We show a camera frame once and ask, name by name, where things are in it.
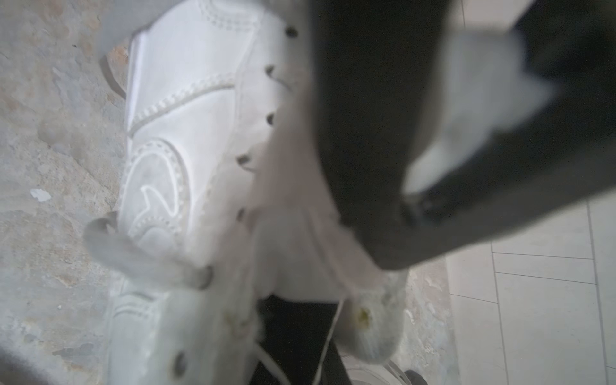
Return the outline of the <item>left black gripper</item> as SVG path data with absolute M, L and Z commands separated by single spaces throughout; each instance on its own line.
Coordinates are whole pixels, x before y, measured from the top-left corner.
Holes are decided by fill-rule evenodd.
M 431 145 L 370 252 L 401 270 L 504 237 L 615 186 L 615 4 L 535 1 L 510 29 L 449 35 Z

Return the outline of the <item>black insole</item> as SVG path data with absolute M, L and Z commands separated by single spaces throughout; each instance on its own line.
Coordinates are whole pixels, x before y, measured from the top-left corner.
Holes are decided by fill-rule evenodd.
M 395 224 L 447 1 L 312 1 L 317 139 L 342 222 Z

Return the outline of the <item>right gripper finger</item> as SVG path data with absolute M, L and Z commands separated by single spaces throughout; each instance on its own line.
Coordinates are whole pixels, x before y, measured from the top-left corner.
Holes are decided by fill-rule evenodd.
M 291 384 L 351 384 L 333 342 L 341 303 L 296 303 L 274 295 L 258 301 L 260 347 Z

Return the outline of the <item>white sneaker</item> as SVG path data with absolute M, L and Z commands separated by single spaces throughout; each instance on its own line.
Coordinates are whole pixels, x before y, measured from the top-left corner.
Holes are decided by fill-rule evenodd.
M 83 240 L 112 270 L 110 384 L 291 384 L 258 301 L 341 303 L 339 354 L 384 364 L 407 271 L 341 223 L 313 136 L 304 1 L 115 1 L 97 56 L 125 99 L 115 209 Z

